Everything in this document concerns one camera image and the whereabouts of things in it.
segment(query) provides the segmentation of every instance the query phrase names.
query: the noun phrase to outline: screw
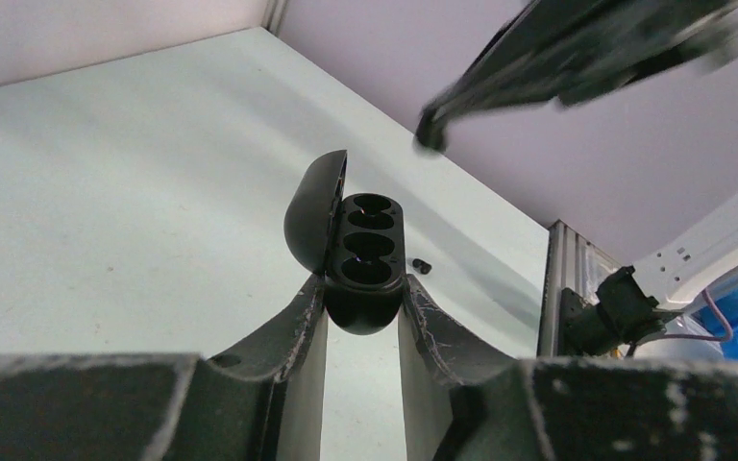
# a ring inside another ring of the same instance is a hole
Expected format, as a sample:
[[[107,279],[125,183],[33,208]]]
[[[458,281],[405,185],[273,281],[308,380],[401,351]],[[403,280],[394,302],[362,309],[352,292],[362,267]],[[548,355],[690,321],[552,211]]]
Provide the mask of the screw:
[[[423,275],[431,272],[431,265],[423,259],[414,258],[414,260],[411,261],[411,266],[414,267],[414,269],[417,269],[417,271]]]

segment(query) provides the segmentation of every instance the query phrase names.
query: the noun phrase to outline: cable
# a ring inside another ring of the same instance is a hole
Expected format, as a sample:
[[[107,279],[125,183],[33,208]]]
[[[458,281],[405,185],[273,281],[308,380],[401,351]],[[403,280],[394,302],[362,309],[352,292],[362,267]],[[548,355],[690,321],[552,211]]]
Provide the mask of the cable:
[[[734,329],[731,328],[731,324],[728,322],[726,316],[723,315],[723,312],[717,306],[717,303],[715,303],[714,300],[711,298],[711,295],[708,293],[708,289],[706,288],[705,290],[702,290],[701,294],[702,298],[708,304],[708,308],[711,309],[711,311],[717,317],[717,320],[720,321],[720,324],[723,326],[723,330],[725,331],[725,334],[723,336],[704,336],[700,334],[664,334],[663,336],[650,338],[646,341],[641,339],[640,341],[632,343],[631,345],[629,345],[629,350],[627,351],[626,357],[634,356],[635,350],[638,348],[638,346],[650,343],[652,341],[660,341],[661,339],[694,339],[699,341],[712,341],[716,343],[724,343],[733,339]]]

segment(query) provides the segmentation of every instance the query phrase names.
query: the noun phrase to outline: white table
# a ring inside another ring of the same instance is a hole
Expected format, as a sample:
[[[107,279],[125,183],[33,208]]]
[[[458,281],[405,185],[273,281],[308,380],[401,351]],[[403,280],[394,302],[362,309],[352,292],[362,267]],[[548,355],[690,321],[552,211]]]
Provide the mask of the white table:
[[[262,29],[0,87],[0,352],[219,352],[308,274],[307,166],[403,206],[440,305],[534,354],[547,232]],[[330,329],[322,459],[405,458],[397,329]]]

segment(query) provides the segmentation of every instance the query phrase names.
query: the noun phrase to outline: white panel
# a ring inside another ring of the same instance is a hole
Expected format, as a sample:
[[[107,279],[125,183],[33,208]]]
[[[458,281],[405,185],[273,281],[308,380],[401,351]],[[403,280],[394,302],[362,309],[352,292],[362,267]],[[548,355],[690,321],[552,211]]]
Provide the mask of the white panel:
[[[0,85],[258,26],[267,0],[0,0]]]
[[[307,278],[283,240],[310,162],[406,215],[421,280],[534,355],[548,233],[262,29],[0,87],[0,352],[227,348]],[[331,328],[322,459],[405,459],[396,328]]]

